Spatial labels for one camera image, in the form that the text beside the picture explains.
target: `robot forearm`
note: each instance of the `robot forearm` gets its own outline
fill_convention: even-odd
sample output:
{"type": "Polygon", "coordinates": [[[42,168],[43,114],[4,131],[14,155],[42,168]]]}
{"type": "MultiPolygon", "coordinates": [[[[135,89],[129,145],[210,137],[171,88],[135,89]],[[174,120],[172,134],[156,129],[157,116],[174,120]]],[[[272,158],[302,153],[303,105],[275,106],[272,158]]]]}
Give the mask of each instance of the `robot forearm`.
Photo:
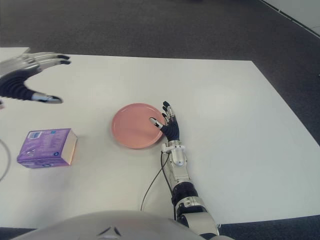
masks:
{"type": "Polygon", "coordinates": [[[169,154],[169,161],[164,169],[172,190],[171,200],[176,220],[194,233],[210,239],[219,235],[219,231],[190,180],[184,149],[185,146],[181,145],[179,140],[169,141],[168,145],[164,143],[161,147],[163,153],[169,154]]]}

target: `table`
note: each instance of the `table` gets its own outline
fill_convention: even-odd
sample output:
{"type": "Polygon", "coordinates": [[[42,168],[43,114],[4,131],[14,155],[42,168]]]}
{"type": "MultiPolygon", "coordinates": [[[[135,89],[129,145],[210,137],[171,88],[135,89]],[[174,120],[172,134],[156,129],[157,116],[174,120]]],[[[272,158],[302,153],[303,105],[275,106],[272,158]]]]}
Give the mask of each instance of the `table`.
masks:
{"type": "MultiPolygon", "coordinates": [[[[63,104],[3,99],[0,137],[13,162],[0,182],[1,227],[41,228],[96,211],[138,210],[165,139],[125,148],[114,141],[111,121],[127,104],[161,109],[164,100],[176,112],[189,174],[218,224],[320,214],[320,148],[251,61],[93,55],[71,61],[27,81],[63,104]],[[54,128],[78,136],[72,166],[16,163],[28,131],[54,128]]],[[[0,156],[1,171],[2,148],[0,156]]],[[[172,218],[163,176],[144,210],[172,218]]]]}

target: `white wire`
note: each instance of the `white wire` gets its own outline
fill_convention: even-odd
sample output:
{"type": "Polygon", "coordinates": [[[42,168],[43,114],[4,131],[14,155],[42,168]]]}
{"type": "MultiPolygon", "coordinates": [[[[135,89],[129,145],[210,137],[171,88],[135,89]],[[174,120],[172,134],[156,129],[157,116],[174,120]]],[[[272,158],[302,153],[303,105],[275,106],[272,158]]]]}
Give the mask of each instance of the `white wire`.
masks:
{"type": "Polygon", "coordinates": [[[1,139],[0,139],[0,144],[3,146],[4,150],[6,151],[7,158],[8,158],[7,159],[6,168],[5,168],[2,176],[0,177],[0,182],[1,182],[5,178],[5,176],[8,174],[8,171],[9,171],[9,168],[10,168],[10,165],[11,165],[11,154],[10,154],[10,150],[9,150],[8,146],[1,139]]]}

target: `robot finger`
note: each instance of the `robot finger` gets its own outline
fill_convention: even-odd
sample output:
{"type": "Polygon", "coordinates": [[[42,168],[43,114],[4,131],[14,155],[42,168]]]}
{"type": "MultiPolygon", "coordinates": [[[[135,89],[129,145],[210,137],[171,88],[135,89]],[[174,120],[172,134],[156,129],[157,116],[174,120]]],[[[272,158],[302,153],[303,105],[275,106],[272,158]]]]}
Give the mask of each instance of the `robot finger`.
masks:
{"type": "Polygon", "coordinates": [[[63,100],[57,96],[46,95],[41,92],[33,93],[31,101],[42,102],[46,104],[62,104],[63,100]]]}
{"type": "Polygon", "coordinates": [[[28,59],[34,59],[35,61],[43,61],[47,59],[65,59],[68,60],[70,57],[55,53],[55,52],[37,52],[37,53],[30,53],[30,54],[24,54],[24,56],[27,56],[28,59]]]}
{"type": "Polygon", "coordinates": [[[170,104],[167,101],[164,101],[163,105],[164,105],[163,109],[166,109],[166,113],[167,113],[170,121],[175,122],[176,121],[176,115],[175,115],[174,110],[170,106],[170,104]]]}
{"type": "Polygon", "coordinates": [[[70,64],[71,62],[65,58],[50,58],[38,62],[40,70],[44,70],[60,64],[70,64]]]}
{"type": "Polygon", "coordinates": [[[164,117],[166,124],[168,124],[168,123],[169,123],[169,118],[168,118],[168,116],[165,115],[164,113],[162,113],[162,116],[164,117]]]}
{"type": "Polygon", "coordinates": [[[155,125],[158,129],[162,129],[162,127],[164,126],[161,122],[159,122],[157,119],[155,119],[154,117],[149,117],[150,122],[155,125]]]}

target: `tissue box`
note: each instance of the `tissue box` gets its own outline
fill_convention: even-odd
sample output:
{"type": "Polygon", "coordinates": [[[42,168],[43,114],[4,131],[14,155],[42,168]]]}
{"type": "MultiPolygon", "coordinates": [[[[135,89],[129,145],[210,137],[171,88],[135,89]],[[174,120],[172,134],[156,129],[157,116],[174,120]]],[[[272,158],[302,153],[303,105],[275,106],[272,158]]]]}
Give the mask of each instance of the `tissue box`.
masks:
{"type": "Polygon", "coordinates": [[[17,162],[31,169],[71,165],[76,142],[71,128],[30,131],[17,162]]]}

